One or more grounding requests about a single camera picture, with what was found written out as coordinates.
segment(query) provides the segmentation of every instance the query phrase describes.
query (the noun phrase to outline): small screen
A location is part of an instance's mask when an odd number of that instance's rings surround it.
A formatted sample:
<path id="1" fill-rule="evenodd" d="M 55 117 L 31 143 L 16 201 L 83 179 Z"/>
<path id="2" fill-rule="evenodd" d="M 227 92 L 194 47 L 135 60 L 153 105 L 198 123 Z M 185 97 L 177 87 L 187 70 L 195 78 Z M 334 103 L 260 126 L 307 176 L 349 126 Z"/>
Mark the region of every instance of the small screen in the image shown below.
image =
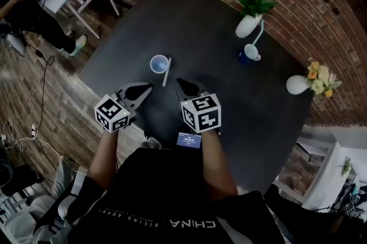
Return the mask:
<path id="1" fill-rule="evenodd" d="M 180 132 L 178 134 L 177 145 L 192 148 L 200 148 L 201 136 Z"/>

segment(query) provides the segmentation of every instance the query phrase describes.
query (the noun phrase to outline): black pants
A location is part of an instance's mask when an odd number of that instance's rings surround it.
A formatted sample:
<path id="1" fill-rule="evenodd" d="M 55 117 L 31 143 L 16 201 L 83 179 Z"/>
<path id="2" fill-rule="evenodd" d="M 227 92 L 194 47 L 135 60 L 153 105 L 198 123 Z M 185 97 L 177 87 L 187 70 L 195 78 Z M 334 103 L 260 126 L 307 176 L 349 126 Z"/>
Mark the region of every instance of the black pants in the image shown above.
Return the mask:
<path id="1" fill-rule="evenodd" d="M 41 7 L 35 0 L 24 0 L 19 6 L 19 13 L 11 11 L 11 24 L 21 30 L 34 32 L 42 35 L 42 37 L 57 49 L 64 49 L 68 53 L 75 50 L 75 41 L 65 35 L 57 20 L 49 15 L 46 11 L 42 11 Z"/>
<path id="2" fill-rule="evenodd" d="M 278 189 L 271 185 L 264 194 L 267 206 L 285 225 L 295 243 L 315 243 L 327 237 L 337 215 L 306 210 L 300 205 L 282 198 Z"/>

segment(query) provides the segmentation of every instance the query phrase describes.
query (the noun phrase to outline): yellow flower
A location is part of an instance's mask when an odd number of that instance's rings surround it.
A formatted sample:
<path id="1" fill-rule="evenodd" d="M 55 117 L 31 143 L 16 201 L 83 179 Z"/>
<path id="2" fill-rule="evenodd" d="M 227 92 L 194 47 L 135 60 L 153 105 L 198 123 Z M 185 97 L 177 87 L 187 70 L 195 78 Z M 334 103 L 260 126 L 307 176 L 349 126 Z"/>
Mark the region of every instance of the yellow flower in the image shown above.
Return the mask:
<path id="1" fill-rule="evenodd" d="M 309 75 L 307 76 L 308 79 L 316 79 L 317 72 L 315 70 L 310 70 Z"/>
<path id="2" fill-rule="evenodd" d="M 319 62 L 311 62 L 311 65 L 310 65 L 312 70 L 317 70 L 319 66 L 320 66 Z"/>
<path id="3" fill-rule="evenodd" d="M 325 96 L 326 97 L 330 97 L 332 95 L 333 95 L 333 90 L 332 89 L 329 89 L 329 90 L 325 91 Z"/>

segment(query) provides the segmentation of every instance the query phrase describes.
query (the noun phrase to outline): white cube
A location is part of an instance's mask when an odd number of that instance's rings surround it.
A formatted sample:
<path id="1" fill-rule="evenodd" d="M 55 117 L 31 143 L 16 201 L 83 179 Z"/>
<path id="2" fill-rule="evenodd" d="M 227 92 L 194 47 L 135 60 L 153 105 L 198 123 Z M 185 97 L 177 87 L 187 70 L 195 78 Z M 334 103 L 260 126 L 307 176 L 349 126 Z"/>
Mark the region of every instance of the white cube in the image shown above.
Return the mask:
<path id="1" fill-rule="evenodd" d="M 221 106 L 215 94 L 181 102 L 184 122 L 197 133 L 221 126 Z"/>
<path id="2" fill-rule="evenodd" d="M 96 120 L 108 132 L 112 133 L 126 127 L 130 118 L 130 112 L 119 105 L 109 95 L 105 95 L 94 107 Z"/>

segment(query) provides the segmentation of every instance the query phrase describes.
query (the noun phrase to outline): potted plant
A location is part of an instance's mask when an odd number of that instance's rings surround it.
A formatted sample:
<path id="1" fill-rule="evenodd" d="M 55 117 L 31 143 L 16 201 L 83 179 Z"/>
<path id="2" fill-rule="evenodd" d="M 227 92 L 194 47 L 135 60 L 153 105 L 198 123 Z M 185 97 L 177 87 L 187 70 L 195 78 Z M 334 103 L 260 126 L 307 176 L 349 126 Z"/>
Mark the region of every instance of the potted plant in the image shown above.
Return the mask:
<path id="1" fill-rule="evenodd" d="M 236 35 L 240 38 L 248 36 L 259 24 L 264 13 L 270 14 L 276 2 L 272 0 L 239 0 L 243 5 L 241 15 L 245 16 L 236 28 Z"/>
<path id="2" fill-rule="evenodd" d="M 307 88 L 313 90 L 317 95 L 324 93 L 326 97 L 333 95 L 333 89 L 339 87 L 342 81 L 337 80 L 337 76 L 330 73 L 326 65 L 319 62 L 311 62 L 307 67 L 307 75 L 294 75 L 287 80 L 287 90 L 292 95 L 298 95 Z"/>
<path id="3" fill-rule="evenodd" d="M 349 174 L 351 170 L 352 170 L 352 163 L 350 161 L 350 158 L 346 158 L 342 169 L 342 176 Z"/>

